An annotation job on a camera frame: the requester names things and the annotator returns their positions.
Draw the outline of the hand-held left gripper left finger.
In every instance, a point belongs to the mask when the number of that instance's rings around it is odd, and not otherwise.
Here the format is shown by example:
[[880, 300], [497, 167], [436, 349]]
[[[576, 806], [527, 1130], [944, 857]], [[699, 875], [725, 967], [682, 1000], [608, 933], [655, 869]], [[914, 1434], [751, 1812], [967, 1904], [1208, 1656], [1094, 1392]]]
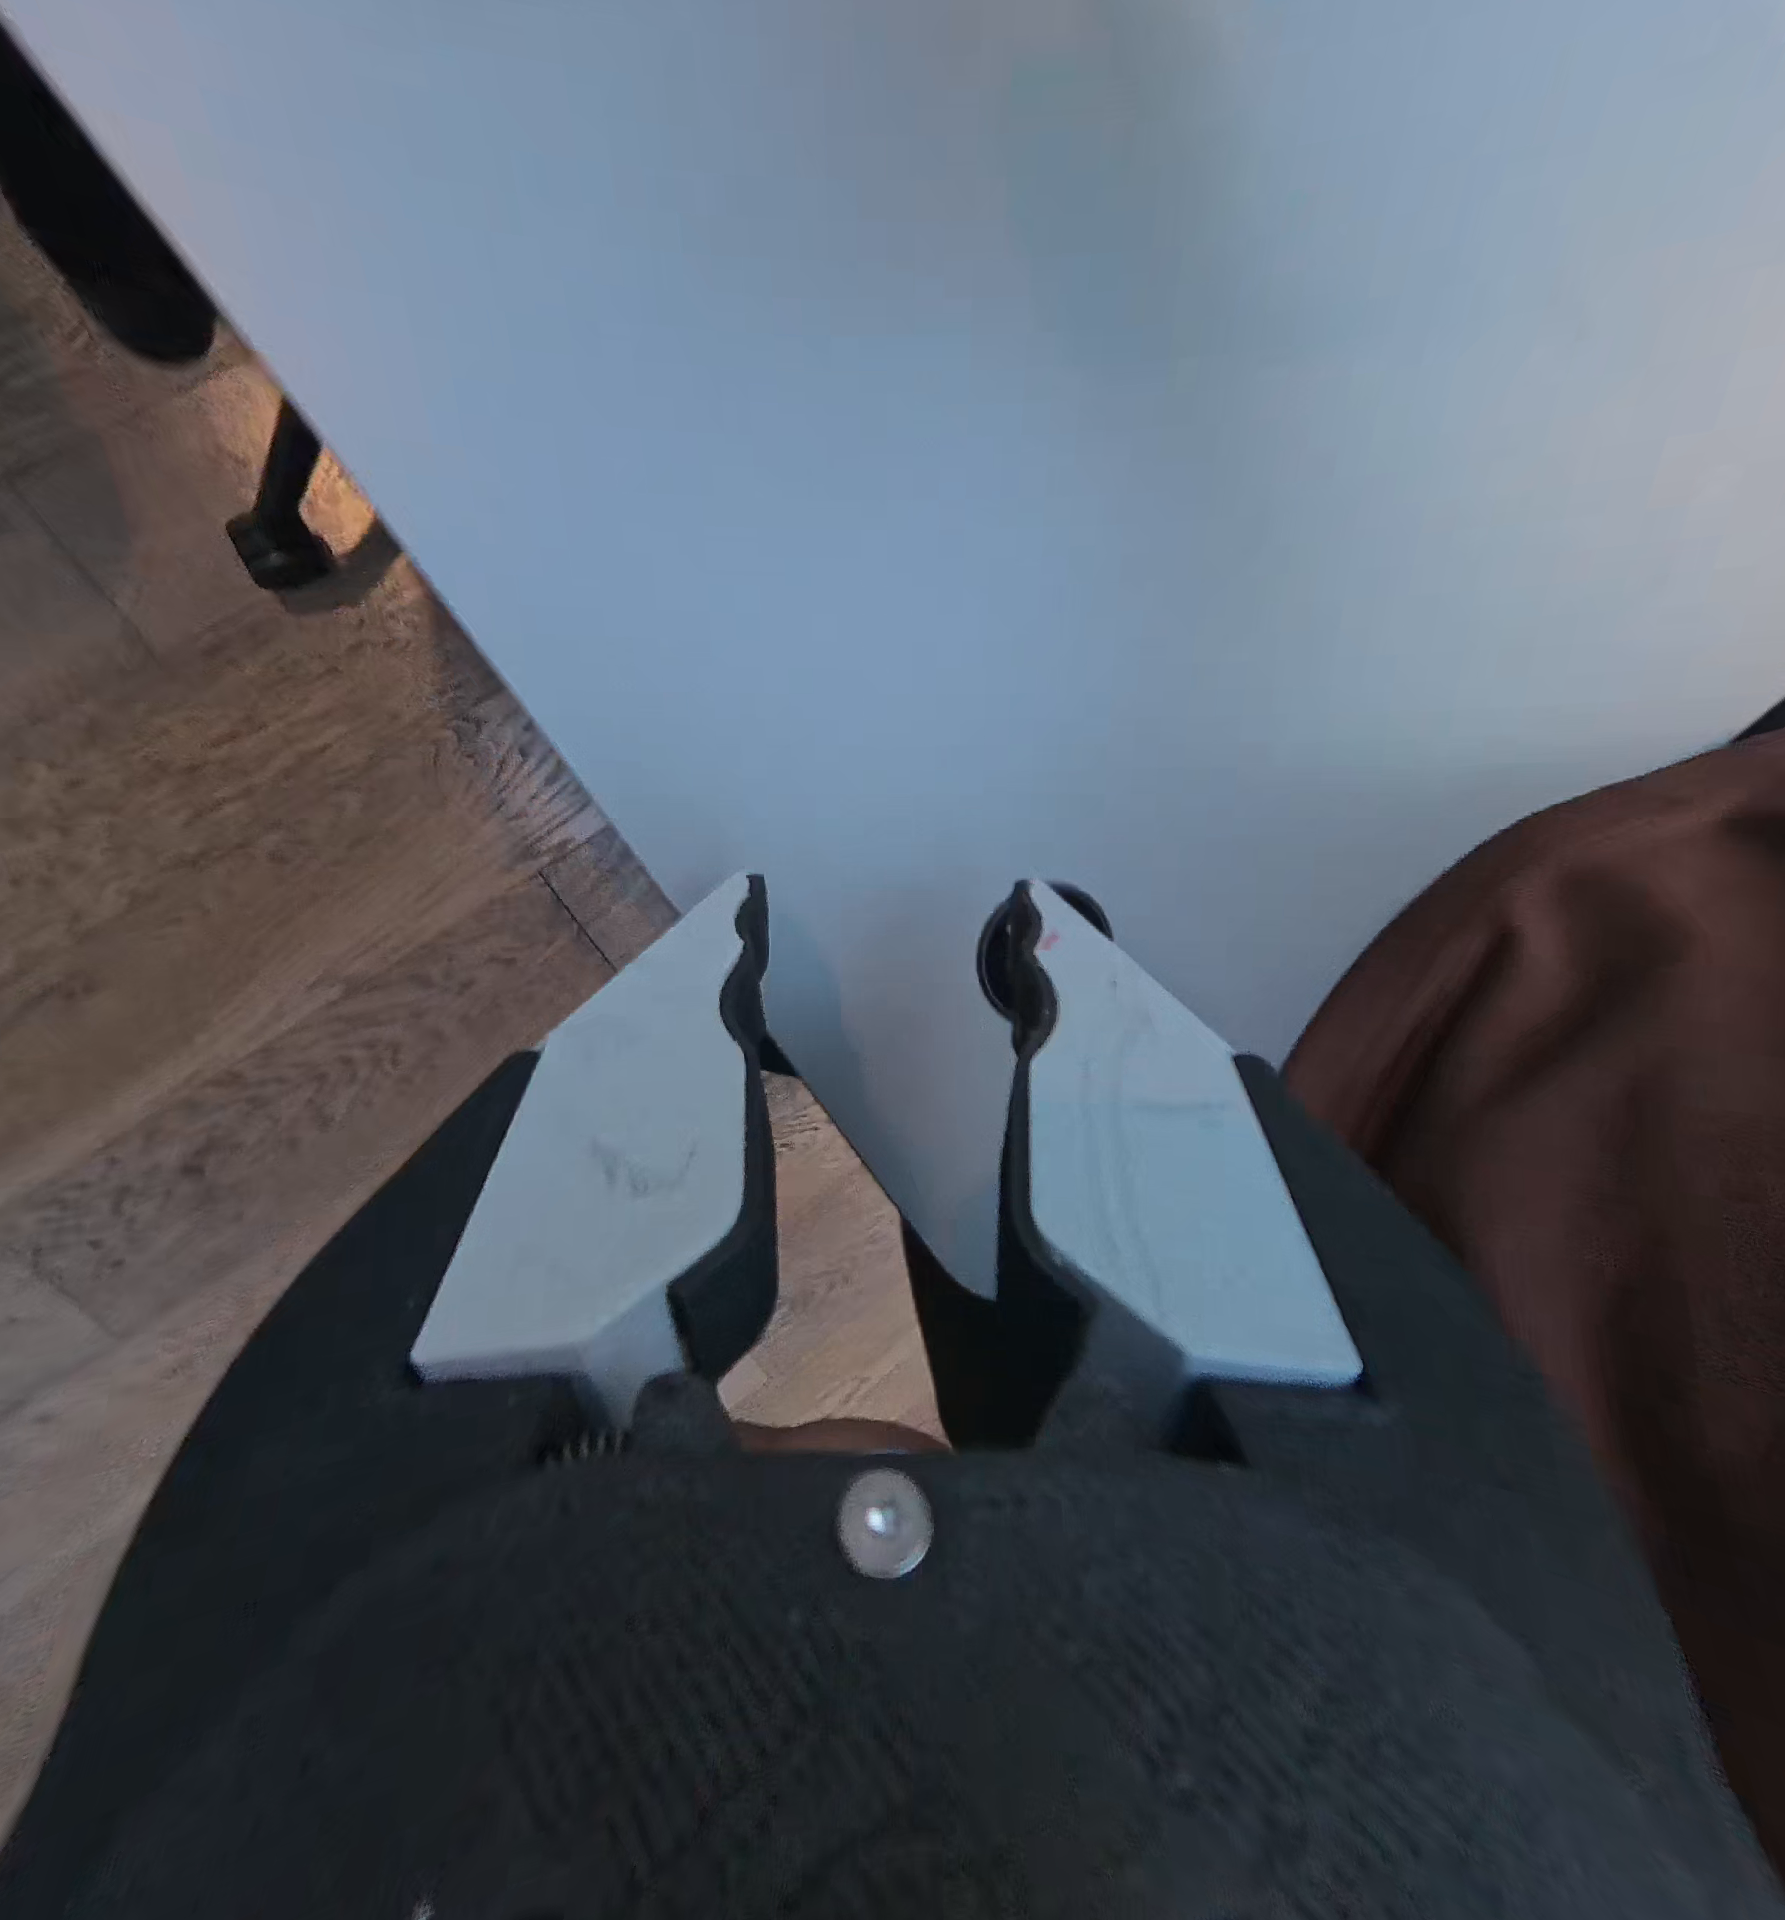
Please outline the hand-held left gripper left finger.
[[607, 1427], [715, 1385], [778, 1290], [766, 890], [734, 875], [536, 1047], [411, 1348], [423, 1380], [568, 1379]]

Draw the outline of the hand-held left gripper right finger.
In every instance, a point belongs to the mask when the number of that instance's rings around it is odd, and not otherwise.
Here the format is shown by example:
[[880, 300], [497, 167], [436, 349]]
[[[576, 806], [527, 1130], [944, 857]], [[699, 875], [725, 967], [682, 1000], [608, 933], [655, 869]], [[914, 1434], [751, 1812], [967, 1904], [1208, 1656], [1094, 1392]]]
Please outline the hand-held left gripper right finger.
[[1214, 1387], [1363, 1382], [1234, 1047], [1055, 884], [994, 911], [1013, 1049], [994, 1294], [1049, 1372], [1041, 1431], [1102, 1412], [1166, 1445]]

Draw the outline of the black round desk button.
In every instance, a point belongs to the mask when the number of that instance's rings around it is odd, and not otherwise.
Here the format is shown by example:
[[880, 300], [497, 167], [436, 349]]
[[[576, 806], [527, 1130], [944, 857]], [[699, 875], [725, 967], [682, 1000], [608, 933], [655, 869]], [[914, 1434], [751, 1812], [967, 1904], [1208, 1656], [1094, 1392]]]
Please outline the black round desk button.
[[[1094, 894], [1068, 881], [1049, 881], [1049, 886], [1107, 940], [1115, 940], [1112, 923]], [[984, 997], [987, 1005], [1006, 1021], [1013, 1019], [1016, 1015], [1010, 912], [1012, 898], [1006, 896], [987, 914], [974, 949], [974, 979], [981, 995]]]

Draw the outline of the black desk leg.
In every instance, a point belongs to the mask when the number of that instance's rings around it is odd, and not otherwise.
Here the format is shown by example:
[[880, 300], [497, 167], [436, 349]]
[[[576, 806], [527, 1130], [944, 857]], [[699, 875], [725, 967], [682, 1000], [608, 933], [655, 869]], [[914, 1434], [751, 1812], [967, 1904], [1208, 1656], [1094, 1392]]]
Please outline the black desk leg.
[[251, 507], [225, 521], [233, 551], [259, 589], [315, 588], [334, 568], [326, 541], [303, 517], [325, 443], [290, 397], [280, 398]]
[[118, 347], [164, 368], [210, 353], [218, 309], [206, 288], [1, 23], [0, 191]]

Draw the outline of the person's dark trousered leg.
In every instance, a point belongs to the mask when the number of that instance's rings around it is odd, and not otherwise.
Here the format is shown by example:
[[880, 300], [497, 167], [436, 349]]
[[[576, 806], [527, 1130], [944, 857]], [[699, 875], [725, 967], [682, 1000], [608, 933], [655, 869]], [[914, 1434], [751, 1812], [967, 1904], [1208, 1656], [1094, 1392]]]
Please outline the person's dark trousered leg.
[[1072, 1377], [1087, 1323], [1008, 1221], [994, 1237], [992, 1292], [957, 1282], [923, 1234], [900, 1222], [908, 1292], [932, 1394], [952, 1448], [1024, 1448]]

